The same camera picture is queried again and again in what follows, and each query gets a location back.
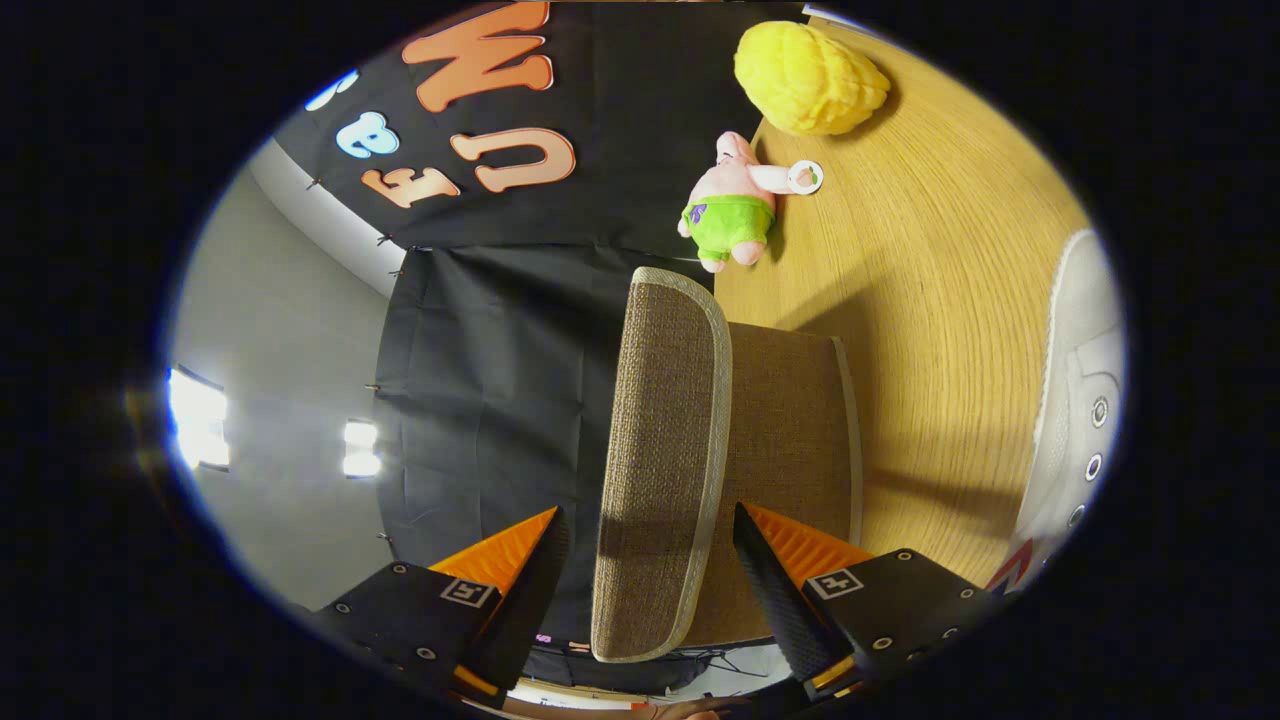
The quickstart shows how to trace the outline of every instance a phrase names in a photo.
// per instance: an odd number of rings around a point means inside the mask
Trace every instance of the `green shorts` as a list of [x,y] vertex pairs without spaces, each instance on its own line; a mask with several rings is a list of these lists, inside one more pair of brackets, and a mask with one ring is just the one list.
[[701,260],[728,260],[740,242],[767,245],[764,233],[773,225],[773,209],[750,195],[713,195],[685,206],[681,217],[698,243]]

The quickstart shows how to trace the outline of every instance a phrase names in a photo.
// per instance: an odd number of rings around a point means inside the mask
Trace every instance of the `brown fabric chair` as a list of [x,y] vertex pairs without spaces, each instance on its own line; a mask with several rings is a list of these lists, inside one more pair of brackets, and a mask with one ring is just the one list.
[[771,634],[733,550],[739,501],[858,544],[846,363],[838,338],[727,323],[689,278],[635,272],[600,507],[598,660]]

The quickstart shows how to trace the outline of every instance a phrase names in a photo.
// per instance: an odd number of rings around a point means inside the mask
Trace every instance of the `white shoe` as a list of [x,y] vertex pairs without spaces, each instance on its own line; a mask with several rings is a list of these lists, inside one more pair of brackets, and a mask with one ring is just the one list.
[[1073,234],[1053,277],[1030,479],[987,589],[1025,588],[1079,528],[1107,473],[1125,387],[1120,293],[1097,234]]

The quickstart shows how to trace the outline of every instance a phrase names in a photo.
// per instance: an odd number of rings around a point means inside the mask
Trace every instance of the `patrick star plush toy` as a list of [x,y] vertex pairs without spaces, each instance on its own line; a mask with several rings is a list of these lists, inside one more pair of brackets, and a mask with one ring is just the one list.
[[773,225],[774,195],[809,195],[822,183],[815,163],[791,168],[762,165],[746,138],[726,132],[716,141],[716,167],[707,170],[676,225],[698,243],[698,259],[708,272],[724,269],[730,258],[754,265]]

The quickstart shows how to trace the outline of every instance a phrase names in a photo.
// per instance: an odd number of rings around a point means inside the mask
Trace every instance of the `orange letter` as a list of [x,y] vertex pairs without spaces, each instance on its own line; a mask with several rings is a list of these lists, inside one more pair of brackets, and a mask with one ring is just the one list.
[[476,137],[456,135],[449,138],[449,145],[466,160],[477,160],[485,152],[521,145],[535,145],[547,154],[547,158],[540,163],[529,165],[497,169],[480,165],[476,168],[476,179],[489,192],[502,192],[517,184],[539,184],[564,179],[577,164],[573,158],[573,146],[570,145],[568,140],[564,140],[564,136],[558,132],[543,128],[508,129]]
[[[376,190],[379,195],[406,210],[412,202],[426,197],[436,195],[457,197],[458,195],[458,186],[449,182],[449,178],[444,177],[444,173],[435,168],[422,168],[422,177],[417,179],[412,178],[413,170],[408,168],[392,170],[385,176],[378,170],[365,170],[365,174],[360,176],[360,182]],[[384,181],[390,182],[396,187],[388,187]]]
[[513,68],[498,65],[511,61],[544,42],[536,36],[488,37],[495,32],[535,29],[550,17],[550,3],[512,3],[492,13],[472,18],[404,46],[406,63],[428,60],[453,61],[444,65],[417,86],[417,100],[424,108],[439,113],[465,95],[515,87],[531,90],[552,86],[552,61],[545,55],[526,58]]

